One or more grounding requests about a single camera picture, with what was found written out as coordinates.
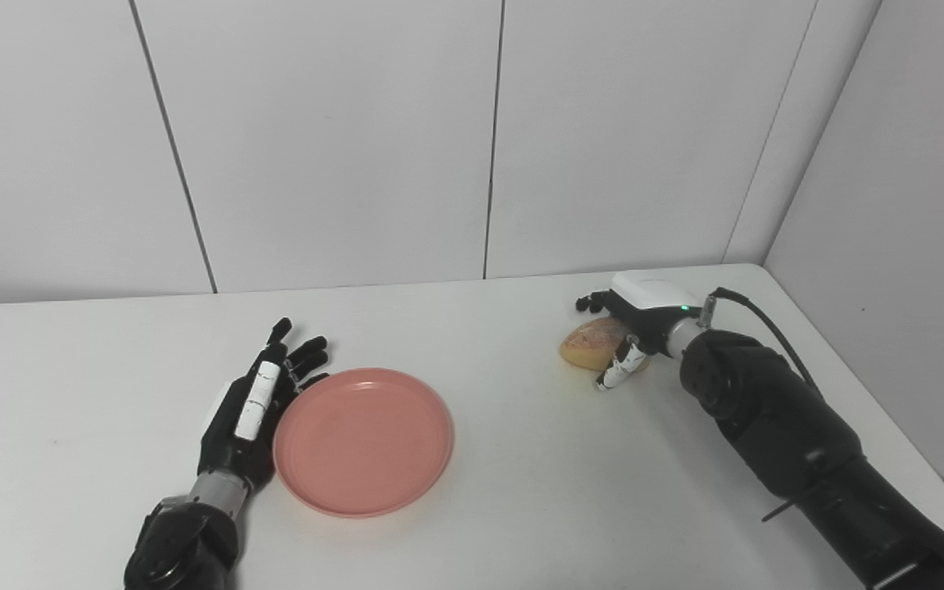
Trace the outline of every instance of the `robot finger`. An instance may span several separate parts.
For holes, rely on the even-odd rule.
[[[298,393],[305,391],[305,389],[310,388],[312,385],[317,384],[318,382],[322,381],[323,379],[326,379],[329,376],[330,376],[330,373],[319,373],[319,374],[316,374],[315,377],[308,378],[307,381],[305,381],[304,383],[301,383],[300,388],[298,388]]]
[[[299,384],[301,379],[307,377],[313,370],[319,369],[320,366],[326,365],[327,361],[329,361],[329,355],[326,351],[314,351],[304,355],[293,365],[286,366],[286,369],[289,370],[293,384]]]
[[[286,360],[291,362],[291,365],[296,365],[301,360],[301,357],[311,354],[311,352],[325,350],[326,338],[323,336],[315,336],[315,338],[301,344],[300,347],[294,348],[293,352],[290,352],[289,355],[286,356]]]
[[[272,326],[272,334],[269,336],[269,341],[265,344],[281,343],[282,339],[289,334],[289,331],[293,328],[293,322],[289,321],[288,317],[284,317],[276,322]]]
[[[574,302],[574,309],[579,312],[588,310],[588,313],[598,314],[603,311],[603,297],[605,295],[606,291],[596,291],[580,297]]]
[[[636,370],[647,354],[640,350],[640,339],[634,334],[627,334],[625,340],[614,351],[614,357],[607,363],[606,369],[596,377],[596,388],[601,392],[617,388]]]

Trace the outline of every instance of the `black joint segment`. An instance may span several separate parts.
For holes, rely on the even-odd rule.
[[[272,328],[272,335],[269,336],[269,341],[267,344],[272,343],[281,343],[282,339],[289,334],[289,331],[293,328],[293,322],[289,321],[288,317],[284,317],[276,322]]]

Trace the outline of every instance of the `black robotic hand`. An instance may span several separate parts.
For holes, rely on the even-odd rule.
[[[229,386],[202,435],[191,492],[166,497],[146,516],[123,576],[127,590],[225,589],[239,559],[236,516],[272,479],[279,418],[304,388],[326,377],[304,380],[325,365],[326,339],[289,352],[282,339],[292,326],[279,320],[250,370]]]
[[[325,378],[326,373],[303,381],[313,370],[326,365],[326,338],[315,337],[295,348],[286,350],[282,339],[291,331],[293,325],[289,318],[282,318],[272,329],[265,350],[262,350],[247,373],[232,382],[224,401],[221,401],[206,433],[202,435],[202,453],[199,455],[198,473],[207,470],[228,470],[247,483],[250,493],[257,492],[272,479],[272,440],[275,436],[279,418],[286,407],[297,398],[300,392],[315,382]],[[262,363],[281,367],[270,400],[263,406],[263,417],[253,440],[243,439],[236,434],[236,426],[243,417],[250,401],[251,388],[258,379]]]

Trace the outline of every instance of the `white table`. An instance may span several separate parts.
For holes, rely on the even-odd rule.
[[[655,271],[752,297],[870,460],[944,527],[944,484],[767,272]],[[194,479],[200,425],[281,316],[331,370],[387,366],[446,401],[456,447],[415,504],[320,515],[273,482],[244,516],[244,589],[858,588],[754,479],[678,367],[614,392],[557,354],[610,274],[0,306],[0,588],[112,590],[142,518]],[[772,343],[720,303],[716,325]]]

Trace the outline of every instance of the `silver metal joint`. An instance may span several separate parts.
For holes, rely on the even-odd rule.
[[[697,317],[697,326],[701,329],[712,328],[712,314],[716,311],[716,296],[705,298],[705,305],[701,306],[701,314]]]
[[[682,360],[683,352],[687,350],[692,340],[701,336],[703,332],[705,332],[705,329],[698,325],[694,318],[682,318],[675,322],[675,325],[669,330],[668,338],[665,341],[666,351],[675,360]]]
[[[238,475],[229,471],[203,471],[184,500],[213,506],[235,520],[247,500],[247,486]]]

